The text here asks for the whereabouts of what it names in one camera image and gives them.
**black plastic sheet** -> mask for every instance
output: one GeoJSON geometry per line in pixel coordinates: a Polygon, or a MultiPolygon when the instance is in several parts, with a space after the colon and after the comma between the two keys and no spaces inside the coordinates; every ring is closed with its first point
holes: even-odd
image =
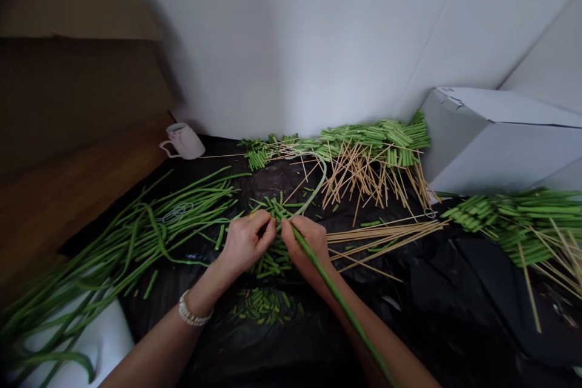
{"type": "MultiPolygon", "coordinates": [[[[236,141],[212,137],[202,137],[202,140],[207,148],[206,156],[244,153],[236,141]]],[[[167,195],[227,165],[233,166],[229,174],[249,171],[243,156],[194,161],[168,159],[72,238],[62,252],[67,255],[79,252],[135,198],[144,184],[150,185],[168,170],[173,169],[173,173],[152,190],[149,199],[167,195]]],[[[308,162],[305,167],[309,172],[314,165],[308,162]]],[[[233,185],[241,191],[231,216],[250,210],[250,198],[261,200],[264,196],[278,196],[281,190],[286,198],[303,177],[302,165],[290,165],[289,161],[281,160],[248,178],[235,179],[233,185]]],[[[315,170],[306,186],[315,188],[320,178],[321,172],[315,170]]],[[[304,201],[302,192],[299,189],[291,202],[304,201]]],[[[413,194],[409,194],[413,213],[421,214],[420,205],[413,194]]],[[[321,210],[322,199],[320,194],[315,199],[318,206],[310,206],[306,216],[319,221],[329,232],[350,230],[356,201],[349,201],[346,196],[338,210],[332,213],[331,207],[321,210]]],[[[410,212],[395,199],[384,209],[370,202],[363,208],[360,206],[356,226],[376,221],[378,217],[392,221],[409,216],[410,212]]],[[[217,234],[218,227],[209,232],[214,238],[217,234]]],[[[582,380],[571,368],[540,360],[539,356],[533,359],[524,353],[484,288],[476,268],[457,249],[458,236],[463,237],[458,229],[450,226],[445,232],[421,238],[391,252],[390,256],[381,256],[371,262],[404,283],[363,267],[348,270],[346,280],[445,387],[581,387],[582,380]]],[[[353,244],[337,244],[334,248],[342,251],[347,245],[353,244]]],[[[175,258],[205,262],[212,262],[217,255],[212,243],[198,236],[173,252],[175,258]]],[[[342,260],[336,266],[345,264],[342,260]]],[[[496,266],[485,264],[482,268],[487,271],[496,266]]],[[[135,341],[176,304],[183,291],[203,272],[200,266],[172,264],[162,259],[144,274],[138,284],[138,296],[121,298],[135,341]],[[143,293],[156,269],[159,270],[158,279],[149,299],[144,300],[143,293]]],[[[559,340],[557,338],[551,346],[556,347],[559,340]]],[[[205,327],[180,383],[183,386],[320,386],[322,383],[363,386],[364,380],[349,340],[334,315],[301,277],[289,274],[285,278],[261,281],[248,275],[240,277],[216,305],[214,316],[205,327]],[[283,326],[257,326],[251,320],[233,319],[230,310],[241,299],[238,292],[249,287],[285,291],[293,303],[302,303],[305,315],[290,313],[292,320],[283,326]]]]}

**white wall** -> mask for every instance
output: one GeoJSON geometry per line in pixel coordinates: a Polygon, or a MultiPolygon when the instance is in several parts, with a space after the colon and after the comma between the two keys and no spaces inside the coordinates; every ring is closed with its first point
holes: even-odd
{"type": "Polygon", "coordinates": [[[569,0],[149,0],[180,120],[302,135],[408,119],[435,85],[498,87],[569,0]]]}
{"type": "MultiPolygon", "coordinates": [[[[572,0],[502,89],[582,114],[582,0],[572,0]]],[[[538,185],[582,191],[582,159],[538,185]]]]}

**hand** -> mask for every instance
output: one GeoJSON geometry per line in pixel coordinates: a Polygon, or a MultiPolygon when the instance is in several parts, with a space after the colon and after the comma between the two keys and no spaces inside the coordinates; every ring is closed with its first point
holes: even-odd
{"type": "MultiPolygon", "coordinates": [[[[329,252],[327,251],[327,231],[326,228],[305,218],[302,215],[294,216],[291,223],[301,232],[303,238],[315,254],[319,263],[323,266],[326,272],[335,272],[335,268],[329,259],[329,252]]],[[[301,275],[305,278],[317,292],[321,293],[327,291],[327,286],[321,275],[319,275],[316,268],[313,266],[293,234],[291,223],[287,220],[281,221],[281,236],[289,251],[289,256],[299,270],[301,275]]]]}
{"type": "Polygon", "coordinates": [[[216,260],[222,268],[236,277],[251,268],[269,248],[276,235],[276,221],[263,209],[256,211],[253,218],[241,217],[230,223],[229,234],[224,249],[216,260]],[[267,230],[259,238],[257,233],[265,224],[267,230]]]}

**white cardboard box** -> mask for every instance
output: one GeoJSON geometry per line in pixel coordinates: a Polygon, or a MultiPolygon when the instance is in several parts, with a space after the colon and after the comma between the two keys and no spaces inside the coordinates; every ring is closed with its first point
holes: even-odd
{"type": "Polygon", "coordinates": [[[582,156],[582,116],[511,91],[434,88],[422,110],[434,191],[523,190],[582,156]]]}

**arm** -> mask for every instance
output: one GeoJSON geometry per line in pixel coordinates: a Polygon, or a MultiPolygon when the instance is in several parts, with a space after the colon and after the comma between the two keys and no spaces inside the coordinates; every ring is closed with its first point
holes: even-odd
{"type": "MultiPolygon", "coordinates": [[[[248,270],[275,239],[275,220],[264,210],[253,218],[242,217],[230,223],[224,250],[186,295],[190,313],[205,317],[222,294],[248,270]],[[258,238],[259,229],[269,223],[258,238]]],[[[186,324],[178,306],[154,328],[107,376],[100,388],[175,386],[190,360],[202,327],[186,324]]]]}
{"type": "MultiPolygon", "coordinates": [[[[293,225],[301,232],[305,240],[325,268],[327,274],[338,288],[350,309],[362,325],[367,337],[376,347],[391,374],[400,388],[408,387],[439,387],[438,382],[432,377],[426,368],[418,361],[416,356],[404,345],[402,341],[368,308],[342,279],[333,267],[327,251],[327,233],[323,226],[315,224],[308,218],[296,216],[292,219],[293,225]]],[[[360,359],[366,378],[370,386],[387,386],[384,375],[377,368],[370,353],[354,331],[349,320],[335,301],[325,282],[309,261],[299,244],[297,243],[291,225],[283,222],[281,229],[283,240],[289,250],[291,260],[297,266],[306,281],[315,289],[322,299],[330,306],[346,333],[360,359]]]]}

